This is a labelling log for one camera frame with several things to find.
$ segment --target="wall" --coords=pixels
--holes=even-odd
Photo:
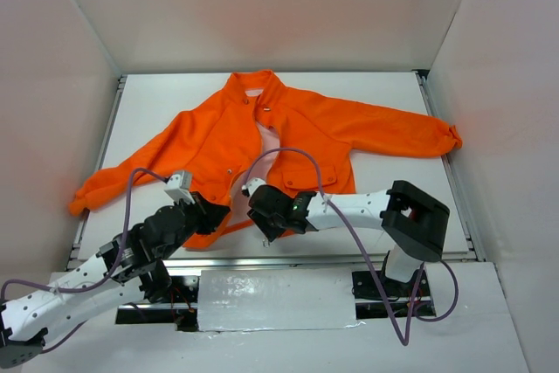
[[[116,76],[71,0],[0,0],[0,273],[63,268]]]
[[[125,73],[429,68],[459,0],[78,0]]]
[[[464,139],[459,186],[534,372],[558,361],[558,22],[559,0],[463,0],[428,78]]]

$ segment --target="purple cable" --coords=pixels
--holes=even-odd
[[[132,186],[133,186],[133,183],[134,183],[134,177],[138,172],[144,172],[148,175],[151,175],[153,178],[156,178],[156,179],[159,179],[160,181],[166,182],[166,178],[164,176],[158,175],[155,172],[152,172],[151,170],[146,169],[146,168],[136,168],[130,173],[130,176],[128,177],[128,185],[127,185],[127,189],[126,189],[126,211],[124,213],[124,226],[122,228],[121,244],[119,246],[119,251],[116,254],[116,259],[114,260],[113,266],[111,266],[111,268],[108,270],[107,274],[105,274],[105,277],[103,277],[101,280],[99,280],[95,284],[92,284],[91,286],[88,286],[88,287],[82,287],[82,288],[60,287],[60,288],[58,288],[58,291],[60,293],[73,294],[73,293],[91,292],[92,290],[95,290],[96,288],[105,284],[113,276],[114,272],[116,271],[116,269],[118,268],[118,266],[121,263],[122,254],[124,253],[125,244],[126,244],[126,241],[127,241],[127,238],[128,238],[128,225],[129,225],[129,222],[130,222],[130,204],[131,204],[130,202],[131,202],[131,198],[132,198]],[[0,300],[6,300],[6,289],[8,288],[8,286],[10,284],[19,284],[19,285],[22,285],[22,286],[32,287],[32,288],[36,288],[37,290],[42,290],[44,292],[50,292],[52,290],[52,287],[45,286],[44,284],[38,284],[38,283],[34,283],[32,281],[27,281],[27,280],[10,279],[10,280],[7,280],[2,285],[2,290],[0,291]]]
[[[44,349],[43,351],[41,351],[41,354],[46,354],[46,353],[50,353],[51,351],[54,351],[55,349],[57,349],[58,347],[60,347],[62,344],[64,344],[66,341],[68,341],[70,339],[70,337],[72,337],[72,335],[74,335],[76,332],[78,332],[78,329],[80,329],[83,324],[85,322],[81,322],[78,325],[76,325],[74,327],[73,330],[71,330],[67,336],[65,336],[64,338],[62,338],[60,341],[58,341],[56,344],[54,344],[52,347],[48,348],[48,349]]]
[[[324,189],[322,188],[322,182],[321,182],[321,180],[322,180],[321,168],[318,165],[318,162],[315,161],[315,159],[310,154],[305,152],[304,150],[300,150],[300,149],[296,149],[296,148],[276,148],[276,149],[271,149],[271,150],[267,150],[266,152],[264,152],[262,155],[260,155],[259,157],[256,158],[256,160],[252,163],[251,167],[246,171],[246,175],[245,175],[245,179],[243,181],[243,185],[246,186],[246,183],[248,182],[249,176],[250,176],[251,171],[254,168],[254,165],[256,164],[256,162],[258,162],[261,158],[263,158],[266,155],[269,155],[269,154],[275,153],[275,152],[280,152],[280,151],[289,151],[289,152],[300,153],[300,154],[306,156],[308,158],[308,160],[311,161],[311,163],[314,165],[314,168],[316,169],[316,175],[318,176],[318,190],[321,193],[321,196],[323,198],[325,198],[325,192],[324,192]],[[387,314],[390,318],[390,321],[392,322],[392,326],[394,327],[394,330],[396,332],[396,335],[397,335],[398,339],[400,340],[402,345],[404,345],[404,346],[408,345],[408,343],[410,342],[411,317],[412,317],[413,314],[415,314],[415,312],[417,312],[417,309],[418,309],[418,307],[415,307],[415,309],[414,309],[414,306],[415,306],[415,300],[416,300],[417,295],[418,295],[419,282],[421,280],[421,275],[422,275],[423,270],[424,270],[424,264],[421,264],[421,266],[419,267],[418,274],[417,274],[417,277],[416,277],[416,281],[415,281],[415,283],[413,285],[413,288],[411,290],[410,307],[408,309],[408,315],[406,317],[405,334],[403,335],[402,330],[398,326],[396,316],[394,315],[394,311],[392,310],[392,307],[390,306],[390,301],[389,301],[388,295],[384,291],[383,283],[378,278],[378,275],[376,274],[375,267],[373,266],[373,263],[370,260],[369,254],[367,253],[367,250],[365,249],[365,246],[363,245],[362,241],[359,239],[359,236],[357,235],[357,232],[355,231],[355,229],[353,228],[353,226],[349,222],[348,218],[345,217],[345,215],[342,213],[342,211],[334,203],[332,203],[328,199],[325,199],[325,201],[330,207],[332,207],[332,209],[335,211],[335,213],[338,215],[338,217],[342,220],[342,222],[348,228],[349,233],[351,233],[351,236],[353,237],[355,243],[357,244],[357,247],[359,248],[359,251],[361,252],[361,255],[363,256],[363,259],[365,259],[365,263],[367,264],[367,267],[369,268],[370,274],[373,278],[373,281],[375,282],[376,288],[378,289],[378,292],[381,295],[381,299],[383,300],[384,307],[386,308],[386,312],[387,312]],[[428,321],[428,322],[442,321],[444,318],[448,317],[452,313],[452,311],[454,310],[454,308],[456,307],[456,305],[458,303],[459,287],[458,287],[458,282],[456,280],[456,276],[454,275],[454,273],[452,272],[452,269],[448,266],[448,264],[446,264],[444,261],[441,261],[441,262],[445,265],[446,269],[451,273],[452,281],[454,282],[454,301],[451,305],[451,308],[445,314],[443,314],[442,316],[439,316],[439,318],[429,319],[429,318],[418,317],[418,319],[421,320],[421,321]]]

